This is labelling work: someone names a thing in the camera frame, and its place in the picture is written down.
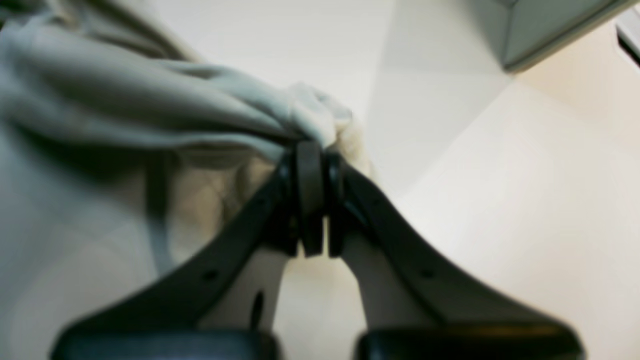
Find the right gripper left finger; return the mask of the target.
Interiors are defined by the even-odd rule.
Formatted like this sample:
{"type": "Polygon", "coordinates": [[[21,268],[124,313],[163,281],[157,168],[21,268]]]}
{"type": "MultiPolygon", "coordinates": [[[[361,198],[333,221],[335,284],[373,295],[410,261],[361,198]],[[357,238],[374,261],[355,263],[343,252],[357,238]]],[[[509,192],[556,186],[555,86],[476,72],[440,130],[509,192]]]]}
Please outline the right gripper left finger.
{"type": "Polygon", "coordinates": [[[196,255],[68,326],[53,360],[281,360],[272,333],[286,264],[323,253],[323,151],[301,141],[196,255]]]}

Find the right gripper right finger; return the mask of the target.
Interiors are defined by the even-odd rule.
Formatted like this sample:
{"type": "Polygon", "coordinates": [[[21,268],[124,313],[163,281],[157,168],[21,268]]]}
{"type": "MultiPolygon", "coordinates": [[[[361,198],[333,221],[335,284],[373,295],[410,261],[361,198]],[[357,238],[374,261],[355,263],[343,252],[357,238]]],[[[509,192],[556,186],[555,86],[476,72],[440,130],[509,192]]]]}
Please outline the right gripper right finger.
{"type": "Polygon", "coordinates": [[[355,360],[583,360],[571,326],[431,246],[337,152],[325,159],[329,253],[352,271],[366,330],[355,360]]]}

